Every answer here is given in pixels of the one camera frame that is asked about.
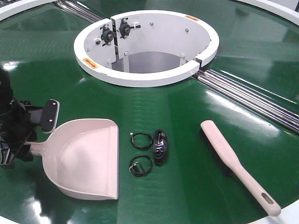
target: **white curved panel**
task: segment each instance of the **white curved panel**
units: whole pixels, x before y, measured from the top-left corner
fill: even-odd
[[[117,71],[111,69],[111,63],[115,61],[112,57],[114,42],[111,41],[110,48],[99,47],[95,40],[100,38],[101,27],[105,24],[111,27],[112,22],[115,24],[113,30],[118,30],[124,18],[131,26],[131,31],[127,38],[123,38],[120,32],[114,33],[117,38],[114,53],[123,62],[123,71]],[[211,26],[186,14],[145,10],[115,15],[111,19],[96,22],[82,30],[74,42],[74,50],[79,65],[87,73],[116,85],[154,87],[179,82],[195,74],[201,64],[209,63],[219,46],[218,35]],[[178,56],[181,58],[180,66],[153,73],[130,73],[128,56],[142,52],[163,52]]]
[[[272,12],[276,15],[279,15],[299,26],[299,13],[291,10],[287,7],[284,7],[280,4],[277,4],[268,0],[237,0],[240,2],[244,2],[262,9],[265,9],[269,12]]]
[[[55,0],[21,0],[0,8],[0,21],[27,9],[40,6]]]

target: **black machine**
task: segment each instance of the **black machine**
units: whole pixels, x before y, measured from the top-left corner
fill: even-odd
[[[59,102],[48,100],[44,107],[14,98],[7,71],[0,68],[0,166],[14,168],[14,159],[32,161],[27,141],[37,140],[36,127],[45,133],[56,127]]]

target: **circular opening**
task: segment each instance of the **circular opening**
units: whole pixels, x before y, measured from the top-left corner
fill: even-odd
[[[147,10],[88,26],[74,49],[80,66],[96,78],[150,87],[190,77],[214,58],[218,45],[215,30],[197,18]]]

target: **brush bristles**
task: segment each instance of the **brush bristles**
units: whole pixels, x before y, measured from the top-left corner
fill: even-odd
[[[204,143],[206,144],[207,148],[209,149],[209,151],[212,154],[213,159],[218,163],[218,165],[219,165],[221,171],[223,172],[223,174],[225,176],[231,176],[233,174],[233,171],[227,165],[225,165],[225,163],[221,160],[221,158],[219,157],[219,155],[215,151],[214,147],[212,146],[211,142],[209,141],[209,139],[207,138],[205,132],[202,129],[199,131],[199,136],[204,141]]]

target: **dustpan handle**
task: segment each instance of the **dustpan handle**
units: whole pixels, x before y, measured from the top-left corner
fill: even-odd
[[[45,152],[44,142],[26,142],[25,145],[30,145],[30,152],[33,155],[41,156]]]

